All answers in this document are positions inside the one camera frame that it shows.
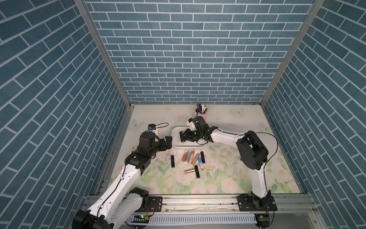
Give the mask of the white plastic storage box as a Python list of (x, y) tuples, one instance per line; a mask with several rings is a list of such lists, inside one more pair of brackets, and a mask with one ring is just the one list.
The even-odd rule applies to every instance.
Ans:
[(175, 127), (172, 130), (172, 146), (175, 149), (186, 149), (186, 150), (193, 150), (193, 149), (203, 149), (205, 146), (207, 146), (207, 142), (204, 140), (199, 140), (198, 143), (196, 142), (181, 142), (180, 139), (180, 132), (184, 132), (186, 129), (189, 129), (189, 127)]

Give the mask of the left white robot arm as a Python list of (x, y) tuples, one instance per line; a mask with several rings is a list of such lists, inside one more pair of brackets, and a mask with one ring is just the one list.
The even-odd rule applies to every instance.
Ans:
[(172, 148), (172, 137), (158, 137), (154, 131), (143, 132), (139, 145), (125, 160), (125, 165), (104, 194), (86, 211), (72, 220), (73, 229), (118, 229), (136, 211), (148, 206), (149, 192), (132, 185), (150, 165), (157, 152)]

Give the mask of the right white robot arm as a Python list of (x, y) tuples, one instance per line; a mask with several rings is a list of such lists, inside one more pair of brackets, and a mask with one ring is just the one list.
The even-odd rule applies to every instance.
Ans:
[(275, 212), (277, 206), (270, 189), (267, 187), (265, 167), (268, 162), (268, 149), (254, 131), (237, 134), (210, 127), (202, 117), (191, 118), (187, 121), (188, 129), (181, 131), (181, 142), (198, 142), (204, 140), (212, 143), (222, 143), (236, 147), (241, 161), (248, 167), (252, 179), (250, 194), (237, 196), (240, 211)]

